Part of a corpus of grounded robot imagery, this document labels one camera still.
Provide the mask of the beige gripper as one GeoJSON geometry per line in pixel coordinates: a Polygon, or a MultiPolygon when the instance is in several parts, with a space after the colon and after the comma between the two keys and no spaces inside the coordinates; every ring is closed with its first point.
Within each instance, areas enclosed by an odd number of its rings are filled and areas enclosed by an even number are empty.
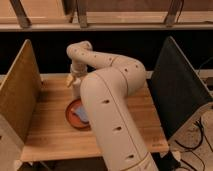
{"type": "Polygon", "coordinates": [[[78,78],[83,77],[87,74],[87,67],[84,66],[83,68],[75,68],[73,66],[70,67],[70,73],[66,79],[66,86],[70,87],[78,78]]]}

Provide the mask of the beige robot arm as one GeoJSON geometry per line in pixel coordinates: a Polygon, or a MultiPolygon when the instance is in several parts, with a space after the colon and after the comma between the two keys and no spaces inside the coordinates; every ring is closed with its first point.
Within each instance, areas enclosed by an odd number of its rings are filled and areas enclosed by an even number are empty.
{"type": "Polygon", "coordinates": [[[109,171],[158,171],[127,107],[126,97],[143,87],[144,65],[124,55],[95,52],[88,41],[66,49],[71,74],[80,77],[80,97],[109,171]]]}

